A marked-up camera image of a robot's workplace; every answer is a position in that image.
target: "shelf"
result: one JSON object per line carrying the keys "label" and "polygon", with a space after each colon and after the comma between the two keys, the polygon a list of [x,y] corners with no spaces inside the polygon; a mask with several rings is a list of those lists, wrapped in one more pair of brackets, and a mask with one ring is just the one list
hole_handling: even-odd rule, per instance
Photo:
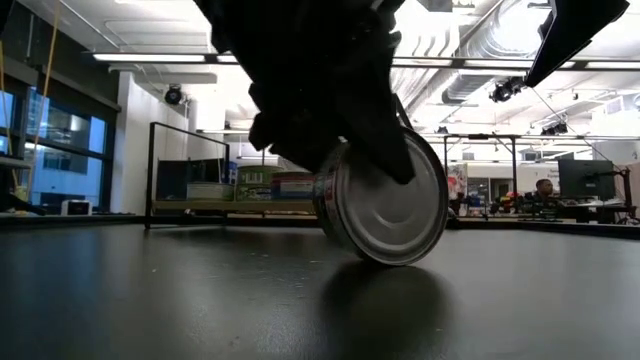
{"label": "shelf", "polygon": [[291,211],[313,212],[311,201],[219,201],[219,200],[186,200],[186,201],[154,201],[156,210],[222,210],[222,211]]}

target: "computer monitor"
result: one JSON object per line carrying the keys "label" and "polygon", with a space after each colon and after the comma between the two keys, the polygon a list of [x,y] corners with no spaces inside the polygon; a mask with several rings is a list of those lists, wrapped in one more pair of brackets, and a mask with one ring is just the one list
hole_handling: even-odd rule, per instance
{"label": "computer monitor", "polygon": [[611,161],[558,160],[558,172],[563,197],[597,196],[603,201],[616,197]]}

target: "can rim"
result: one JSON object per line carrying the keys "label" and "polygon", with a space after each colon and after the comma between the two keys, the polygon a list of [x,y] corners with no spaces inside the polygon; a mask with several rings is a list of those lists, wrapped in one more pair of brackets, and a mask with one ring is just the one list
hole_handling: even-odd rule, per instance
{"label": "can rim", "polygon": [[437,192],[437,194],[439,195],[440,205],[435,208],[436,213],[434,216],[433,226],[431,229],[427,230],[426,236],[425,236],[425,238],[430,238],[430,241],[425,245],[419,246],[418,248],[416,248],[414,250],[415,255],[413,256],[403,255],[398,258],[394,258],[392,256],[385,256],[384,253],[380,251],[375,251],[374,249],[372,249],[371,246],[368,246],[366,242],[360,240],[353,226],[350,225],[347,221],[345,221],[345,219],[349,218],[349,214],[346,211],[346,207],[348,206],[348,204],[345,203],[346,197],[344,196],[345,191],[347,191],[346,186],[348,181],[346,176],[344,175],[345,173],[343,169],[344,165],[339,164],[338,168],[336,169],[336,179],[335,179],[336,187],[340,189],[339,191],[336,191],[336,195],[337,195],[336,210],[338,211],[339,218],[341,220],[340,221],[341,224],[339,225],[342,226],[342,228],[348,235],[349,240],[355,245],[356,248],[358,248],[359,251],[363,252],[367,257],[386,265],[397,265],[397,266],[407,265],[407,264],[414,263],[422,259],[423,257],[425,257],[440,240],[442,233],[444,232],[446,222],[447,222],[447,216],[448,216],[447,215],[448,214],[447,212],[448,193],[447,193],[446,176],[444,173],[444,168],[442,167],[440,160],[437,157],[437,154],[433,151],[433,149],[426,142],[426,140],[424,140],[415,132],[405,128],[404,133],[405,133],[405,137],[407,138],[407,141],[411,141],[414,143],[414,145],[421,151],[421,155],[424,156],[429,166],[433,169],[434,171],[433,176],[439,187],[439,191]]}

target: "glass window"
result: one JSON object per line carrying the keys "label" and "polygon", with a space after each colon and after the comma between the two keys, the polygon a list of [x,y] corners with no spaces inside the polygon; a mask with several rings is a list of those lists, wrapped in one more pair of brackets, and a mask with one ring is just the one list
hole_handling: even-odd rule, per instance
{"label": "glass window", "polygon": [[[25,160],[32,161],[34,145],[25,144]],[[33,174],[31,202],[40,206],[58,207],[64,200],[89,200],[100,206],[102,160],[71,154],[38,145]],[[27,186],[28,172],[22,184]]]}
{"label": "glass window", "polygon": [[0,136],[0,154],[8,154],[9,153],[8,147],[9,145],[7,143],[7,137]]}
{"label": "glass window", "polygon": [[107,132],[107,123],[96,117],[91,118],[91,137],[89,139],[89,150],[104,154],[104,139]]}
{"label": "glass window", "polygon": [[[32,88],[29,95],[27,125],[27,133],[30,135],[35,135],[37,131],[41,106],[42,96]],[[82,149],[104,152],[104,121],[73,114],[50,99],[45,100],[44,106],[39,131],[41,137]]]}
{"label": "glass window", "polygon": [[0,95],[4,96],[4,101],[0,97],[0,127],[9,127],[11,121],[7,121],[7,116],[9,120],[13,117],[13,95],[2,91],[0,91]]}

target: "ceiling light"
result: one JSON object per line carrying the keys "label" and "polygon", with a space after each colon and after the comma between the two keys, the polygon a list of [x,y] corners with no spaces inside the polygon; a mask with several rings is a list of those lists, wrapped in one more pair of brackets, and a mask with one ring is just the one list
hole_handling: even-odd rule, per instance
{"label": "ceiling light", "polygon": [[587,69],[620,69],[620,70],[640,70],[640,61],[590,61]]}
{"label": "ceiling light", "polygon": [[93,54],[97,61],[126,63],[204,63],[204,55],[188,54]]}
{"label": "ceiling light", "polygon": [[262,157],[262,156],[238,156],[238,159],[240,159],[240,160],[262,160],[262,159],[265,159],[265,160],[278,160],[278,157],[277,156],[265,156],[265,157]]}
{"label": "ceiling light", "polygon": [[420,66],[420,67],[448,67],[451,66],[452,60],[449,59],[424,59],[398,57],[393,59],[393,66]]}
{"label": "ceiling light", "polygon": [[489,76],[525,76],[526,70],[488,70],[488,69],[460,69],[460,75],[489,75]]}
{"label": "ceiling light", "polygon": [[467,60],[464,62],[465,67],[489,67],[489,68],[517,68],[529,69],[533,65],[530,60],[501,60],[501,59],[484,59],[484,60]]}
{"label": "ceiling light", "polygon": [[216,56],[216,59],[220,63],[230,63],[230,64],[237,64],[238,63],[238,60],[233,55],[218,55],[218,56]]}

